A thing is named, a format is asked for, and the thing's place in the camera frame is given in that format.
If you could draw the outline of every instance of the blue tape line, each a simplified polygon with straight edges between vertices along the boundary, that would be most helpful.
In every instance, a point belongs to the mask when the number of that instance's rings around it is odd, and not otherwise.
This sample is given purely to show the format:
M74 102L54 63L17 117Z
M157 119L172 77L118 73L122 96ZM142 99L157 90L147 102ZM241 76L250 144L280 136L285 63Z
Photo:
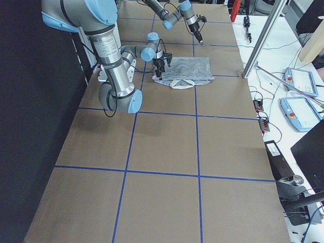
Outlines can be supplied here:
M140 90L142 90L143 82L144 82L144 75L142 77L142 84L141 84L141 89ZM90 108L90 107L79 107L79 109L83 109L83 110L103 110L101 108ZM142 113L142 114L155 114L155 115L196 116L194 114L162 113L162 112L151 112L151 111L139 111L138 113ZM197 116L198 117L207 117L207 118L220 118L220 119L258 120L257 118L231 117L231 116L219 116L219 115L197 115Z
M238 47L238 46L228 46L228 45L210 45L211 47Z
M80 170L93 170L93 171L114 171L114 172L125 172L125 170L110 169L110 168L94 168L94 167L81 167L81 166L61 166L55 165L56 168L68 168L68 169L80 169Z
M192 36L192 54L194 56L194 38L193 38L193 36ZM195 118L196 118L196 143L197 143L197 171L198 171L200 243L203 243L204 242L203 207L201 205L201 181L200 181L200 158L199 158L199 129L198 129L198 103L197 103L197 90L196 90L196 86L194 86L194 104L195 104Z
M198 115L198 116L199 117L208 117L208 118L221 118L221 119L258 120L257 118L230 117L230 116L218 116L218 115Z
M193 57L194 57L194 38L192 36L192 52L193 52Z
M153 23L152 23L151 32L153 32L154 21L155 21L155 13L154 13L154 15L153 15Z
M202 178L210 178L210 179L225 179L225 180L235 180L235 181L259 181L259 182L275 182L275 180L267 180L267 179L253 179L253 178L240 178L240 177L223 177L223 176L203 176Z
M120 18L120 17L118 17L118 19L135 19L135 20L150 20L150 21L153 20L153 19L141 19L141 18Z
M121 42L135 42L135 43L147 43L143 42L141 40L121 40ZM192 45L191 43L174 43L174 42L164 42L166 45Z
M54 167L55 168L64 168L64 169L77 169L77 170L113 171L113 172L127 172L127 173L138 173L138 174L166 175L166 176L199 177L199 175L155 172L155 171L135 171L135 170L121 170L121 169L110 169L110 168L82 167L82 166L63 166L63 165L55 165ZM239 178L239 177L222 177L222 176L207 176L207 175L200 175L200 177L201 178L210 178L210 179L236 180L236 181L275 182L275 180Z
M128 173L137 173L137 174L163 175L163 176L198 177L198 175L167 173L167 172L154 172L154 171L134 171L134 170L127 170L127 172Z
M207 23L213 23L213 24L231 24L232 22L223 22L223 21L207 21Z
M238 75L219 75L219 74L213 74L212 76L215 76L215 77L239 77Z
M139 111L142 114L156 114L156 115L180 115L180 116L195 116L192 114L176 114L176 113L160 113L160 112L150 112L150 111Z
M131 150L132 150L132 144L133 144L133 138L134 138L136 120L137 120L137 113L135 114L135 118L134 118L133 130L132 130L132 135L131 135L131 140L130 140L130 147L128 149L128 154L127 154L127 160L126 160L124 178L123 178L123 183L121 185L121 191L120 191L119 202L118 202L118 209L117 209L117 214L116 214L116 221L115 221L115 226L114 226L114 229L113 229L113 235L112 235L112 240L111 240L112 243L115 242L115 237L116 237L116 231L117 231L117 225L118 225L120 207L122 205L122 199L123 199L123 194L124 194L124 187L125 187L125 182L126 182L127 168L128 168L128 163L130 161L130 156L131 156Z

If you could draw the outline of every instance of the striped cloth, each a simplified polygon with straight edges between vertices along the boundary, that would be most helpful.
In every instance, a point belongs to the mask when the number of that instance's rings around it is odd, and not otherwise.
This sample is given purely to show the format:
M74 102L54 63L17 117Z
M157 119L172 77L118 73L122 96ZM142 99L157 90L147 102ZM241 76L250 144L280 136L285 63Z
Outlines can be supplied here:
M209 57L173 57L171 66L166 65L165 70L162 80L153 76L154 82L170 86L175 79L188 79L194 81L195 85L206 85L214 80ZM177 85L186 86L188 83L181 80Z

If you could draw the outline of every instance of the black backdrop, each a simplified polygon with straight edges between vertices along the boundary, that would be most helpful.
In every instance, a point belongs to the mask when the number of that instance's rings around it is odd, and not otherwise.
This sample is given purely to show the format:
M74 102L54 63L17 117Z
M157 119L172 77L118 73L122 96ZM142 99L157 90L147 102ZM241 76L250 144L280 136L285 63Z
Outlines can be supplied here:
M91 69L70 33L43 24L41 0L0 7L0 242L22 242Z

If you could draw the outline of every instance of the silver robot arm segment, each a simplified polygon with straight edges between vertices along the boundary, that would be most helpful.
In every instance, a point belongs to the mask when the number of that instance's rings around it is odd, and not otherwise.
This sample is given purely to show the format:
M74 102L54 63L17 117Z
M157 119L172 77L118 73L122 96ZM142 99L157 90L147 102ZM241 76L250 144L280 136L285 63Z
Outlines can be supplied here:
M99 91L103 107L112 111L138 112L142 93L128 80L113 34L117 20L114 0L42 0L42 15L44 23L56 29L78 32L81 26L93 42L108 76L108 82Z
M199 30L199 21L206 23L207 19L205 16L197 17L189 0L182 2L180 6L171 14L165 10L157 0L143 1L159 16L161 20L163 20L163 25L166 29L171 29L182 17L184 17L190 31L196 37L199 44L204 44L203 37Z

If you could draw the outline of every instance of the metal pole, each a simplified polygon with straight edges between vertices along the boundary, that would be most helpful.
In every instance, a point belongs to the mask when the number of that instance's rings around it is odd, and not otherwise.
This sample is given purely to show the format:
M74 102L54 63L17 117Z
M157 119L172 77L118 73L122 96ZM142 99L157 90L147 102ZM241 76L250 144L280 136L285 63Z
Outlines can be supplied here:
M266 41L270 35L270 32L271 32L272 28L274 27L274 25L277 21L277 18L280 16L285 4L286 4L286 0L276 0L275 1L273 9L267 19L267 22L265 23L265 25L261 31L260 37L259 37L257 43L255 44L252 54L251 54L251 56L248 60L248 63L244 69L243 78L247 78L250 75L250 72L251 72L255 62L257 61L257 59L262 51L262 48L263 48L264 44L266 43Z
M285 211L292 212L294 209L301 208L310 204L314 204L322 200L324 200L324 191L308 197L298 199L296 201L282 202L282 206L285 209Z

